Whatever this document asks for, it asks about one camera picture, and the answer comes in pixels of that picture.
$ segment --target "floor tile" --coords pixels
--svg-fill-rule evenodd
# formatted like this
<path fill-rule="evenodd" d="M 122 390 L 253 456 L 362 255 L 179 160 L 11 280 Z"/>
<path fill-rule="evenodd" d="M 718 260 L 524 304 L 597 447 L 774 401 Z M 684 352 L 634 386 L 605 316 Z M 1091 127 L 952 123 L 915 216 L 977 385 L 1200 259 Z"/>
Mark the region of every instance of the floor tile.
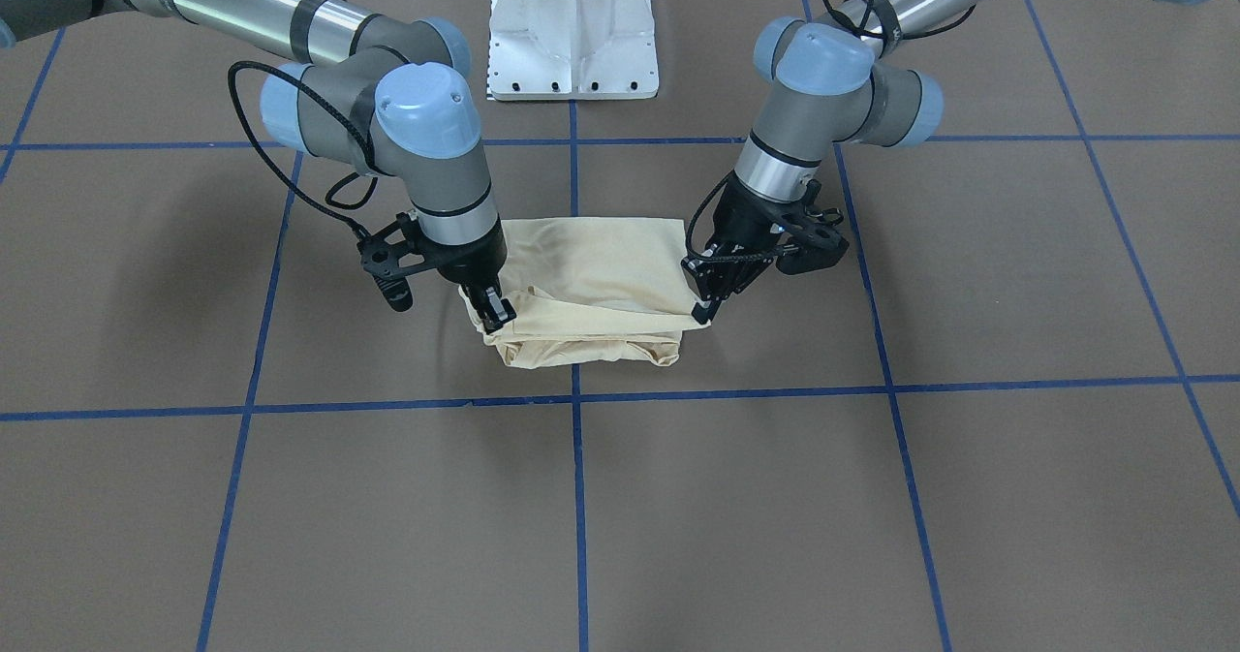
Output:
<path fill-rule="evenodd" d="M 0 647 L 193 648 L 238 423 L 0 423 Z"/>
<path fill-rule="evenodd" d="M 172 17 L 114 12 L 79 22 L 66 31 L 25 141 L 244 140 L 226 83 L 239 59 L 284 62 Z M 258 71 L 238 77 L 260 134 L 262 81 Z"/>
<path fill-rule="evenodd" d="M 244 402 L 273 181 L 242 150 L 20 150 L 0 190 L 0 410 Z"/>
<path fill-rule="evenodd" d="M 1199 383 L 1193 387 L 1231 485 L 1240 481 L 1240 384 Z"/>
<path fill-rule="evenodd" d="M 1086 131 L 1240 133 L 1236 0 L 1033 2 Z"/>
<path fill-rule="evenodd" d="M 1183 388 L 900 397 L 954 648 L 1226 650 L 1240 528 Z"/>
<path fill-rule="evenodd" d="M 821 0 L 810 0 L 810 9 L 826 11 Z M 929 73 L 942 87 L 936 135 L 1076 133 L 1024 0 L 983 0 L 960 29 L 903 42 L 884 62 Z"/>
<path fill-rule="evenodd" d="M 490 148 L 487 159 L 502 218 L 567 216 L 567 148 Z M 348 170 L 306 162 L 303 183 L 321 197 Z M 267 187 L 279 190 L 274 180 Z M 409 198 L 384 180 L 363 223 L 378 229 Z M 569 392 L 568 369 L 506 369 L 482 345 L 456 286 L 438 273 L 410 278 L 414 307 L 393 312 L 357 260 L 343 224 L 296 205 L 275 297 L 260 402 L 352 402 L 527 397 Z"/>
<path fill-rule="evenodd" d="M 19 47 L 0 51 L 0 78 L 4 78 L 5 87 L 0 93 L 0 144 L 9 144 L 17 131 L 55 37 L 56 33 L 45 33 L 21 42 Z"/>
<path fill-rule="evenodd" d="M 1172 374 L 1076 141 L 846 150 L 897 383 Z"/>
<path fill-rule="evenodd" d="M 748 135 L 766 83 L 754 42 L 766 22 L 800 16 L 801 0 L 652 0 L 658 95 L 582 102 L 580 135 Z"/>
<path fill-rule="evenodd" d="M 739 145 L 584 145 L 582 216 L 665 216 L 688 221 L 732 170 Z M 820 205 L 842 206 L 833 167 Z M 709 237 L 709 212 L 698 245 Z M 585 366 L 587 393 L 805 388 L 883 383 L 869 300 L 856 250 L 839 264 L 794 278 L 770 268 L 734 295 L 704 331 L 687 331 L 671 368 L 616 362 Z"/>
<path fill-rule="evenodd" d="M 582 416 L 590 648 L 939 648 L 885 397 Z"/>
<path fill-rule="evenodd" d="M 564 102 L 497 102 L 486 99 L 486 46 L 490 43 L 491 0 L 352 0 L 396 20 L 444 17 L 469 41 L 472 71 L 470 92 L 482 117 L 486 139 L 567 139 Z"/>
<path fill-rule="evenodd" d="M 1240 141 L 1094 149 L 1184 368 L 1240 373 Z"/>
<path fill-rule="evenodd" d="M 213 650 L 570 650 L 567 405 L 254 419 Z"/>

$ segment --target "gray joint housing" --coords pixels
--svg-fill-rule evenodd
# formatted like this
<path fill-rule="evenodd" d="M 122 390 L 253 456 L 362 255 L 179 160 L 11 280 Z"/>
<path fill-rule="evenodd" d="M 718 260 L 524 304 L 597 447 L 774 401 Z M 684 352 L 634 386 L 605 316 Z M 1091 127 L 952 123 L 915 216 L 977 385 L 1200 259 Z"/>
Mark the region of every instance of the gray joint housing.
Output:
<path fill-rule="evenodd" d="M 403 180 L 423 232 L 443 245 L 469 244 L 495 227 L 498 211 L 477 112 L 455 69 L 407 64 L 376 47 L 340 64 L 310 66 L 301 82 L 370 136 L 374 162 L 367 166 L 340 121 L 298 93 L 296 131 L 308 152 L 351 162 L 358 175 Z M 273 83 L 283 82 L 269 79 L 264 94 L 279 87 Z"/>
<path fill-rule="evenodd" d="M 842 30 L 775 20 L 754 51 L 770 92 L 742 149 L 742 183 L 775 202 L 794 202 L 833 141 L 920 144 L 942 114 L 936 83 L 874 59 Z"/>

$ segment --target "beige cloth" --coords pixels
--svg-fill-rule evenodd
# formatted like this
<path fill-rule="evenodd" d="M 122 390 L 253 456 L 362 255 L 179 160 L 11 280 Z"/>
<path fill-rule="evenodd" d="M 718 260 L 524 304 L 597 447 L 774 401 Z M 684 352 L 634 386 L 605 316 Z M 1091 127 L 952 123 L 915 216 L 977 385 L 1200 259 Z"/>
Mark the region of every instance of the beige cloth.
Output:
<path fill-rule="evenodd" d="M 680 267 L 682 221 L 506 219 L 503 237 L 508 260 L 500 285 L 517 317 L 482 342 L 506 366 L 670 366 L 682 331 L 704 327 L 691 315 L 697 299 Z M 465 309 L 482 331 L 467 300 Z"/>

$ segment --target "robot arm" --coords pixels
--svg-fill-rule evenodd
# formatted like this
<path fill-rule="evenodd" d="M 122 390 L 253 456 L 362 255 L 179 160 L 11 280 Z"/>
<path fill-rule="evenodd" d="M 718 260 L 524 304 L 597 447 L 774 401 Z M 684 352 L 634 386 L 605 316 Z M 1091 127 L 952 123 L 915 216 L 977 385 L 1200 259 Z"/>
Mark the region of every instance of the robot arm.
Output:
<path fill-rule="evenodd" d="M 782 17 L 763 30 L 754 64 L 770 92 L 735 167 L 689 221 L 682 265 L 702 299 L 698 321 L 770 264 L 795 275 L 838 263 L 848 242 L 835 228 L 838 212 L 813 205 L 815 171 L 836 141 L 895 148 L 929 139 L 942 117 L 939 86 L 879 59 L 980 1 L 846 0 L 815 21 Z M 693 227 L 717 193 L 713 236 L 694 250 Z"/>
<path fill-rule="evenodd" d="M 280 144 L 358 175 L 404 181 L 413 211 L 379 233 L 337 214 L 353 228 L 362 267 L 392 309 L 413 304 L 408 275 L 434 268 L 461 285 L 489 331 L 516 316 L 500 290 L 507 252 L 463 78 L 469 46 L 455 26 L 435 17 L 407 25 L 347 0 L 0 0 L 0 47 L 113 11 L 181 17 L 294 61 L 281 68 L 242 62 L 229 82 L 243 68 L 273 74 L 260 104 Z M 236 88 L 233 99 L 242 117 Z M 399 240 L 388 242 L 393 236 Z M 410 254 L 420 263 L 402 267 Z"/>

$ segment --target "table surface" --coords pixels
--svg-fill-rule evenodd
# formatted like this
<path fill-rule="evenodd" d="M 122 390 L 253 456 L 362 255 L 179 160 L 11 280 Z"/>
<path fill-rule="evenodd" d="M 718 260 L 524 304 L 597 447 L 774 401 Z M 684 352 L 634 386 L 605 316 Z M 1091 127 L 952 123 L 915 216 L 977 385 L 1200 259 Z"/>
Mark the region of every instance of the table surface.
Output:
<path fill-rule="evenodd" d="M 353 1 L 456 22 L 484 95 L 487 0 Z M 758 31 L 822 6 L 653 7 L 656 99 L 479 102 L 507 218 L 688 218 Z M 0 53 L 0 647 L 1234 648 L 1236 38 L 1235 0 L 986 0 L 908 43 L 947 114 L 820 170 L 847 259 L 670 369 L 505 369 L 434 276 L 389 312 L 246 148 L 242 42 Z"/>

